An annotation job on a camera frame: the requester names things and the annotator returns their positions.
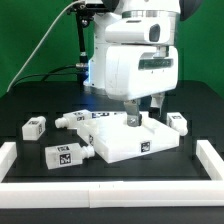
green backdrop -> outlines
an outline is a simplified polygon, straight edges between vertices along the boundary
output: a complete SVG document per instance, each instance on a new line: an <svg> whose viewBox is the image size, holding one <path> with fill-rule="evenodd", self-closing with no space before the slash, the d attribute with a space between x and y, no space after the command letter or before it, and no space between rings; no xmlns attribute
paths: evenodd
<svg viewBox="0 0 224 224"><path fill-rule="evenodd" d="M56 16L72 0L1 0L0 96L36 47ZM178 31L179 79L207 83L224 97L224 1L204 0ZM85 30L89 55L93 52L93 27ZM22 76L46 73L78 61L74 15L64 15Z"/></svg>

black table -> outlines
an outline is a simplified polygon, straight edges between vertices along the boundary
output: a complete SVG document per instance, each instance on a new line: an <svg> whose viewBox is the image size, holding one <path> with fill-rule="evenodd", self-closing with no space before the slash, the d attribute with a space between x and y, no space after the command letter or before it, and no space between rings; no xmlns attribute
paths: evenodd
<svg viewBox="0 0 224 224"><path fill-rule="evenodd" d="M150 97L140 109L148 110ZM47 146L80 143L75 130L56 129L55 119L64 113L123 111L122 102L83 92L74 82L29 82L17 85L0 99L0 146L16 141L18 157L3 180L15 182L198 180L209 179L195 156L196 141L207 139L223 157L224 100L203 83L182 81L167 93L166 112L181 112L189 133L180 146L163 152L107 164L101 157L85 160L81 166L48 170ZM22 126L31 117L45 116L46 132L36 141L22 140ZM0 223L223 223L224 208L100 208L0 210Z"/></svg>

white border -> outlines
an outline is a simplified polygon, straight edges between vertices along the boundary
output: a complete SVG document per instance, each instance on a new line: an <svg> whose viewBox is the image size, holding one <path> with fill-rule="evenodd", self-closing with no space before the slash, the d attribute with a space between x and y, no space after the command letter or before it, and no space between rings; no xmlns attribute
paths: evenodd
<svg viewBox="0 0 224 224"><path fill-rule="evenodd" d="M207 140L197 156L211 181L2 183L0 208L223 206L224 162Z"/></svg>

white container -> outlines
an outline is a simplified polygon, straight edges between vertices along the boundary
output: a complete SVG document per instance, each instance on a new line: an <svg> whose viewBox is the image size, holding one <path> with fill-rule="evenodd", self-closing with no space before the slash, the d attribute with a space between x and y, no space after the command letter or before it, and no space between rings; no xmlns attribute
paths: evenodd
<svg viewBox="0 0 224 224"><path fill-rule="evenodd" d="M62 118L58 118L55 121L55 125L57 128L75 129L77 128L77 122L90 118L92 118L91 112L89 112L88 110L80 110L63 114Z"/></svg>
<svg viewBox="0 0 224 224"><path fill-rule="evenodd" d="M78 143L45 148L48 169L79 165L83 163L83 159L94 155L95 152L92 146L81 148Z"/></svg>
<svg viewBox="0 0 224 224"><path fill-rule="evenodd" d="M23 140L38 140L45 131L45 122L45 117L32 117L22 127Z"/></svg>
<svg viewBox="0 0 224 224"><path fill-rule="evenodd" d="M167 113L167 125L185 136L188 133L187 120L179 113Z"/></svg>

black cable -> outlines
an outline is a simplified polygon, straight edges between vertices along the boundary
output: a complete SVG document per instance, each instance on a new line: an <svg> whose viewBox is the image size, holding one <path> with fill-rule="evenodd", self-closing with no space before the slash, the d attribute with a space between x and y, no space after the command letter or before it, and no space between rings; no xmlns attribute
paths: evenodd
<svg viewBox="0 0 224 224"><path fill-rule="evenodd" d="M63 70L66 70L66 69L70 69L70 68L76 68L76 66L75 66L75 65L66 65L66 66L59 67L59 68L56 68L56 69L54 69L54 70L51 70L51 71L49 72L49 74L46 74L46 75L44 76L44 78L41 79L41 82L46 81L46 80L52 75L51 73L60 72L60 71L63 71Z"/></svg>
<svg viewBox="0 0 224 224"><path fill-rule="evenodd" d="M25 77L22 77L18 80L16 80L13 85L12 88L15 87L20 81L24 80L24 79L28 79L28 78L33 78L33 77L40 77L40 76L63 76L63 75L83 75L84 72L73 72L73 73L63 73L63 74L59 74L59 73L47 73L47 74L34 74L34 75L28 75Z"/></svg>

